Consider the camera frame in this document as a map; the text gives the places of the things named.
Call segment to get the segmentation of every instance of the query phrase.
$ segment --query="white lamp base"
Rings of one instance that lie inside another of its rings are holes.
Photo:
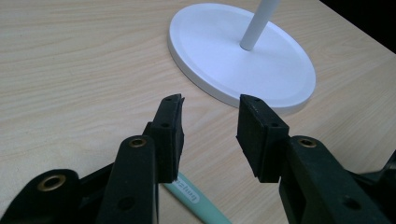
[[[271,22],[251,51],[239,43],[253,13],[220,4],[181,9],[172,19],[168,47],[181,71],[208,94],[235,107],[240,94],[261,98],[276,112],[299,108],[316,85],[300,45]]]

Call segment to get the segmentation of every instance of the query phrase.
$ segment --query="metal rivet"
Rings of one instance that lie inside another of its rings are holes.
[[[136,138],[129,142],[130,147],[142,147],[147,143],[146,139],[144,138]]]
[[[317,142],[311,139],[307,139],[307,138],[300,138],[298,140],[298,143],[303,146],[303,147],[316,147],[317,146]]]
[[[37,185],[37,189],[40,191],[52,191],[62,186],[65,181],[65,175],[50,175]]]

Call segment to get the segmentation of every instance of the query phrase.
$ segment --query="light blue pen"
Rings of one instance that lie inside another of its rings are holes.
[[[207,224],[231,223],[206,196],[196,188],[181,172],[172,184],[163,184],[198,218]]]

